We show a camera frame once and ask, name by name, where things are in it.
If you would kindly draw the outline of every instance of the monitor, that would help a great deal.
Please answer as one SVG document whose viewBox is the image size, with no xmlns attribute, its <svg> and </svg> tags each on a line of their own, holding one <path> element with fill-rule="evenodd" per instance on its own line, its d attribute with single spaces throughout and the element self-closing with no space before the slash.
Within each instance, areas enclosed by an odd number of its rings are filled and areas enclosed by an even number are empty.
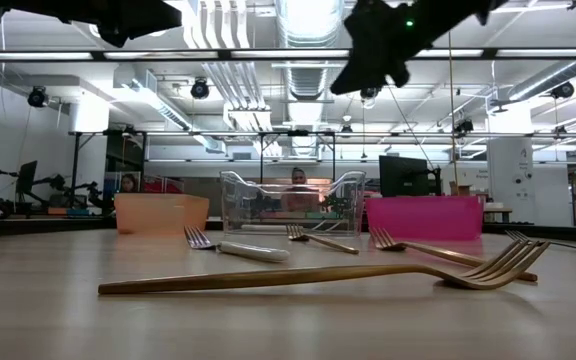
<svg viewBox="0 0 576 360">
<path fill-rule="evenodd" d="M 428 163 L 426 160 L 398 156 L 379 157 L 381 195 L 428 196 Z"/>
<path fill-rule="evenodd" d="M 37 171 L 37 161 L 21 165 L 19 176 L 17 177 L 17 194 L 28 194 L 32 191 L 35 182 L 35 172 Z"/>
</svg>

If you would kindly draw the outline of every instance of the orange bin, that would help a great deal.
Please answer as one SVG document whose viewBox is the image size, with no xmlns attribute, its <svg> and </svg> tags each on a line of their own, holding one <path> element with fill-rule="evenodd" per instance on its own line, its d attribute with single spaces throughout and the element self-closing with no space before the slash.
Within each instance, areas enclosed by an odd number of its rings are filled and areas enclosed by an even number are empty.
<svg viewBox="0 0 576 360">
<path fill-rule="evenodd" d="M 185 194 L 117 194 L 120 234 L 183 234 L 184 226 L 206 228 L 210 200 Z"/>
</svg>

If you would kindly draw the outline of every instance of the pink bin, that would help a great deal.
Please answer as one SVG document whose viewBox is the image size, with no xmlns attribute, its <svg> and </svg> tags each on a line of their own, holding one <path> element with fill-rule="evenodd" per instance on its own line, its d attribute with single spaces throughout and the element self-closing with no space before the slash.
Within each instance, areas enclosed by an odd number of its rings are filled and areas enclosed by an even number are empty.
<svg viewBox="0 0 576 360">
<path fill-rule="evenodd" d="M 383 228 L 395 240 L 477 241 L 484 206 L 476 196 L 416 196 L 367 199 L 371 228 Z"/>
</svg>

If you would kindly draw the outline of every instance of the desk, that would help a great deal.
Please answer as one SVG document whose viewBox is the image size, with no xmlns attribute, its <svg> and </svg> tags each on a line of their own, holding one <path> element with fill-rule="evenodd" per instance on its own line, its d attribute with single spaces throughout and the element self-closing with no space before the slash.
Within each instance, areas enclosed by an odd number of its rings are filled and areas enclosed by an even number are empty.
<svg viewBox="0 0 576 360">
<path fill-rule="evenodd" d="M 510 223 L 510 213 L 512 213 L 511 208 L 490 208 L 484 209 L 484 215 L 486 214 L 501 214 L 502 223 Z"/>
<path fill-rule="evenodd" d="M 220 234 L 209 236 L 218 241 Z M 484 237 L 487 256 L 508 243 Z M 0 360 L 576 358 L 576 251 L 566 248 L 548 249 L 531 268 L 538 286 L 495 291 L 446 288 L 409 274 L 97 296 L 100 282 L 224 271 L 413 262 L 464 270 L 413 250 L 380 252 L 367 238 L 346 241 L 362 249 L 358 256 L 283 236 L 229 239 L 293 257 L 263 264 L 189 250 L 181 239 L 119 238 L 115 230 L 0 237 Z"/>
</svg>

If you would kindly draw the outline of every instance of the person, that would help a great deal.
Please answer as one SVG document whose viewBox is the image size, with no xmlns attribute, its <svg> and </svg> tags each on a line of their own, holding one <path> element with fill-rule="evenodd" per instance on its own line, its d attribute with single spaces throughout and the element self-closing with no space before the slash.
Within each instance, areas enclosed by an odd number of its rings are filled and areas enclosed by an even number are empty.
<svg viewBox="0 0 576 360">
<path fill-rule="evenodd" d="M 124 174 L 121 177 L 121 189 L 120 192 L 137 192 L 137 179 L 133 174 Z"/>
<path fill-rule="evenodd" d="M 307 182 L 306 172 L 300 168 L 292 169 L 292 183 L 304 185 Z M 307 187 L 295 186 L 287 191 L 316 191 Z M 284 211 L 317 212 L 319 211 L 319 196 L 317 194 L 284 194 L 281 196 L 281 208 Z"/>
</svg>

